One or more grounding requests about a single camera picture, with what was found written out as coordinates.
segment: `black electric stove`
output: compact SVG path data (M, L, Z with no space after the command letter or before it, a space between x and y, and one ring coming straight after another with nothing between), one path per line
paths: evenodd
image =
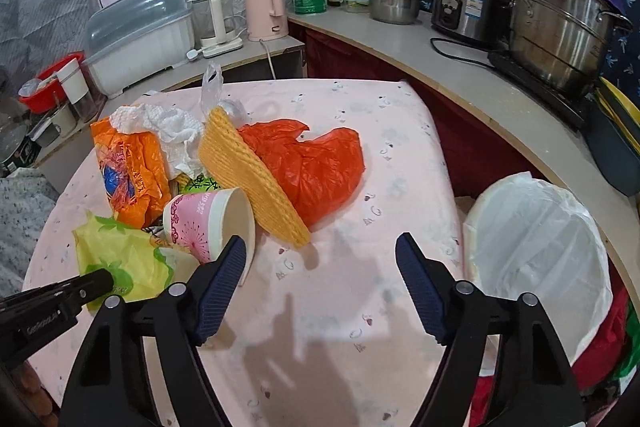
M588 107L585 97L571 100L563 96L519 65L508 52L492 51L488 58L492 66L508 81L524 88L572 130L579 131L585 127Z

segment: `power cord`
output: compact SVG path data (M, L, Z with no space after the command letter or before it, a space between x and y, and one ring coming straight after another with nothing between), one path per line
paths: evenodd
M267 52L267 60L269 61L269 67L271 68L271 76L273 77L273 80L277 80L276 72L273 70L273 62L271 62L271 53L262 39L260 39L260 44L262 44L262 47Z
M448 53L445 53L439 50L435 44L436 42L446 42L448 44L457 44L459 46L464 46L465 48L471 48L473 50L480 50L480 51L486 51L486 52L491 51L491 49L478 46L478 45L466 44L465 42L453 41L451 39L441 39L436 37L432 37L430 39L431 47L433 48L433 50L437 54L442 55L443 57L453 58L453 60L461 60L462 62L468 62L469 64L476 64L478 66L482 66L483 68L487 68L488 70L495 71L495 67L493 67L491 64L487 64L486 62L480 62L479 60L472 60L471 58L456 57L456 55L449 55Z

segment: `white paper towel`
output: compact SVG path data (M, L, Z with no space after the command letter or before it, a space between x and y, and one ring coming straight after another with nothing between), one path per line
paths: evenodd
M190 113L175 107L142 103L118 108L109 121L115 130L124 134L151 131L158 136L170 180L181 172L191 178L204 172L198 159L204 126Z

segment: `translucent gray lid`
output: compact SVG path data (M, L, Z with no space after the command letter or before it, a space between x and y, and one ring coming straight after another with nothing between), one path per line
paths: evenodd
M133 39L189 15L185 0L119 0L86 24L86 61L91 63Z

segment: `glass kettle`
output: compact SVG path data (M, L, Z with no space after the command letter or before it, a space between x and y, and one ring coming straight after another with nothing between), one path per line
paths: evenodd
M189 0L193 29L203 48L237 37L233 0Z

